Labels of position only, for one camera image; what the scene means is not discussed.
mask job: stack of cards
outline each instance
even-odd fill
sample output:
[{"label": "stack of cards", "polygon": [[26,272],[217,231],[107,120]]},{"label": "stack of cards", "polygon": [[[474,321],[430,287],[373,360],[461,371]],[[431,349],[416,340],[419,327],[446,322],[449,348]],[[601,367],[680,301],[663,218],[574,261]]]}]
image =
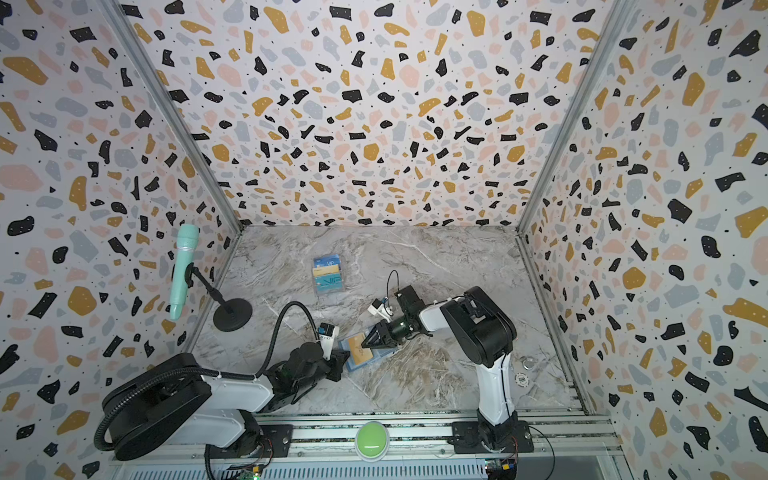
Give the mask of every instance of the stack of cards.
[{"label": "stack of cards", "polygon": [[338,255],[318,257],[314,260],[312,276],[319,295],[344,289],[341,278],[341,259]]}]

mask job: microphone head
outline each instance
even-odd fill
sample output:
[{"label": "microphone head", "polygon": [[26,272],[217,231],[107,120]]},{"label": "microphone head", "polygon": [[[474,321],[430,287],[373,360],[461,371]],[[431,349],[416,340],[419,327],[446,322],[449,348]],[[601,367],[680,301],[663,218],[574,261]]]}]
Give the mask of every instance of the microphone head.
[{"label": "microphone head", "polygon": [[197,236],[200,231],[192,223],[185,223],[179,228],[179,234],[176,237],[177,248],[197,248]]}]

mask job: green button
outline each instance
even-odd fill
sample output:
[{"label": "green button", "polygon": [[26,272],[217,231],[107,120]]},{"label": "green button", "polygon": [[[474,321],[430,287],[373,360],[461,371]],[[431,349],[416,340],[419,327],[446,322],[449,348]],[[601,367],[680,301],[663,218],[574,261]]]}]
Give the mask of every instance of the green button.
[{"label": "green button", "polygon": [[367,458],[376,458],[386,449],[387,441],[384,425],[378,422],[368,422],[357,432],[355,444],[361,455]]}]

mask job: ventilation grille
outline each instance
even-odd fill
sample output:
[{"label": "ventilation grille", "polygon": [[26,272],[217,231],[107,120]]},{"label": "ventilation grille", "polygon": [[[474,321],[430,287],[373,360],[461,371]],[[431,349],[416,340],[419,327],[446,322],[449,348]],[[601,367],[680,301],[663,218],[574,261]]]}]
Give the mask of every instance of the ventilation grille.
[{"label": "ventilation grille", "polygon": [[[236,478],[237,472],[225,472],[214,466],[218,480]],[[291,462],[273,463],[264,470],[265,480],[469,480],[485,479],[485,462],[473,458],[446,460],[382,460],[368,462]],[[130,480],[206,480],[202,465],[142,465],[131,473]]]}]

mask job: green dome push button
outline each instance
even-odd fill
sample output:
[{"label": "green dome push button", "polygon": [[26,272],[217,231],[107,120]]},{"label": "green dome push button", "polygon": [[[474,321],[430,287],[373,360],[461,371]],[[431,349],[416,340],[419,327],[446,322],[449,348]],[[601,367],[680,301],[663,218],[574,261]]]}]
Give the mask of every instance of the green dome push button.
[{"label": "green dome push button", "polygon": [[355,450],[357,455],[367,461],[380,460],[389,448],[389,432],[379,422],[368,422],[357,431]]}]

